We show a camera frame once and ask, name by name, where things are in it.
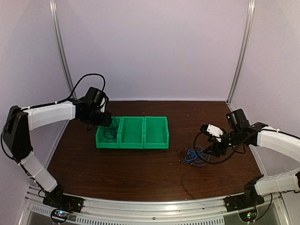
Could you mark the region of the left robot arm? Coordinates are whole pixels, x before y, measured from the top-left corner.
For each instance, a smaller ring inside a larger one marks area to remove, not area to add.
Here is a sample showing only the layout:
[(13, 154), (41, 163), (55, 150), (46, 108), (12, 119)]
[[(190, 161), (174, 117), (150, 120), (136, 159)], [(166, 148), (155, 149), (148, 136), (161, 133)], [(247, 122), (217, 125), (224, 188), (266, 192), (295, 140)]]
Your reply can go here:
[(67, 204), (63, 187), (48, 172), (34, 153), (31, 134), (33, 131), (62, 121), (79, 120), (92, 126), (109, 126), (111, 113), (106, 110), (109, 97), (102, 90), (90, 87), (85, 96), (28, 106), (12, 106), (4, 125), (0, 142), (11, 152), (15, 161), (41, 189), (46, 198), (57, 208)]

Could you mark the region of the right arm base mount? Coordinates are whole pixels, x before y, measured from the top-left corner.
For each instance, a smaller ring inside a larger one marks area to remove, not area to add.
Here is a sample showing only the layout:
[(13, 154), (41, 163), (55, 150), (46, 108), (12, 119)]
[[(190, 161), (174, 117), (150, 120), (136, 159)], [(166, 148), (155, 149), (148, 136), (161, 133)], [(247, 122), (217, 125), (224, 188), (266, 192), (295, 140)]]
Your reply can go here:
[(240, 220), (244, 223), (253, 223), (258, 219), (257, 206), (264, 203), (264, 198), (258, 196), (255, 199), (244, 194), (228, 195), (224, 199), (227, 212), (237, 211)]

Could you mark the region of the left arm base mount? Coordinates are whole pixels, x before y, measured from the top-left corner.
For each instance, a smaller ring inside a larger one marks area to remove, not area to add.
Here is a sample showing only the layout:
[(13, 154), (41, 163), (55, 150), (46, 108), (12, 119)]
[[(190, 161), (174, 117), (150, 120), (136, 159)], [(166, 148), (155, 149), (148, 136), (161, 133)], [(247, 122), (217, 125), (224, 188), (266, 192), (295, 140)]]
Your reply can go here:
[(80, 213), (83, 207), (83, 198), (62, 195), (62, 200), (54, 200), (48, 196), (43, 199), (43, 204), (53, 207), (50, 212), (50, 219), (55, 224), (65, 223), (74, 213)]

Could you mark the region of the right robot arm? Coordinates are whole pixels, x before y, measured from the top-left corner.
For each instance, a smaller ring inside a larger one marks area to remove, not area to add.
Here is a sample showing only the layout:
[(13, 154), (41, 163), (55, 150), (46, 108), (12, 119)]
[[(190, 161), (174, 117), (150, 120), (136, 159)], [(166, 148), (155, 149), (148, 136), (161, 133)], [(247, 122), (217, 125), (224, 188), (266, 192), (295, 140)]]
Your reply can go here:
[[(251, 125), (242, 109), (235, 110), (226, 115), (231, 132), (212, 124), (203, 124), (200, 134), (208, 136), (212, 144), (203, 152), (214, 157), (225, 156), (227, 149), (232, 148), (232, 153), (237, 153), (240, 146), (259, 146), (288, 156), (296, 161), (300, 160), (300, 139), (297, 136), (275, 129), (269, 125), (257, 122)], [(244, 193), (233, 199), (225, 201), (229, 206), (234, 202), (250, 207), (264, 202), (263, 196), (278, 192), (299, 192), (300, 170), (296, 168), (289, 172), (272, 176), (262, 176), (250, 181), (244, 187)]]

